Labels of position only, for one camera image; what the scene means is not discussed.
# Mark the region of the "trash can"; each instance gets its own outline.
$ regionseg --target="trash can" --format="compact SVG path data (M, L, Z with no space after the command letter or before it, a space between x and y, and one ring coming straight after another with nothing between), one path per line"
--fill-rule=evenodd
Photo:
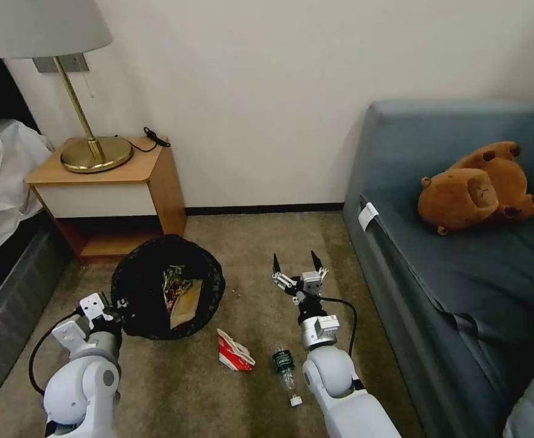
M212 319L225 285L212 254L177 235L164 235L119 263L111 298L126 334L173 340L193 335Z

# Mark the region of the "plastic bottle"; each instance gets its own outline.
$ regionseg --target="plastic bottle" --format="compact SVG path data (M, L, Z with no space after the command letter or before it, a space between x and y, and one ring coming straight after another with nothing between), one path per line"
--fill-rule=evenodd
M275 369L277 374L281 376L283 381L283 386L287 391L289 396L289 402L292 407L299 406L303 403L303 400L296 393L295 389L295 379L293 378L293 370L295 365L293 363L293 358L289 350L284 350L283 348L278 348L275 354L273 354L273 362L275 362Z

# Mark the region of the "lamp cord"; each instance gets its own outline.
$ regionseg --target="lamp cord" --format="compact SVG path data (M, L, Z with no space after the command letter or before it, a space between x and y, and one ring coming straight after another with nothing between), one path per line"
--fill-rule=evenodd
M157 133L155 131L153 131L152 129L148 128L148 127L144 127L143 128L143 132L145 132L145 135L147 136L148 139L150 140L153 140L155 142L155 145L153 145L153 147L149 148L149 149L142 149L140 147L138 147L136 144L134 144L131 140L129 139L126 139L125 137L123 137L126 141L128 141L130 143L130 145L132 147L134 147L135 149L137 150L140 150L141 152L151 152L153 149L155 149L157 146L161 146L161 147L171 147L171 143L170 142L166 142L165 140L162 140L160 139L158 136L157 136Z

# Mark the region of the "black mesh trash can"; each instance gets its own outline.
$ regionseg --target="black mesh trash can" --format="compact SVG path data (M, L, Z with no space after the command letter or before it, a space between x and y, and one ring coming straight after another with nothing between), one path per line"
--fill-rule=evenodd
M164 273L172 266L182 266L184 279L202 281L194 318L173 330L163 292ZM218 309L224 288L222 267L212 254L177 235L165 235L143 243L119 263L111 298L126 334L172 340L204 327Z

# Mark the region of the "drawer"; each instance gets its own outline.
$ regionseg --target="drawer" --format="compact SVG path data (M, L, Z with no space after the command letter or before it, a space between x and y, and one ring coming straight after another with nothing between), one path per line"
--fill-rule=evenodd
M35 190L56 218L157 214L146 183L35 186Z

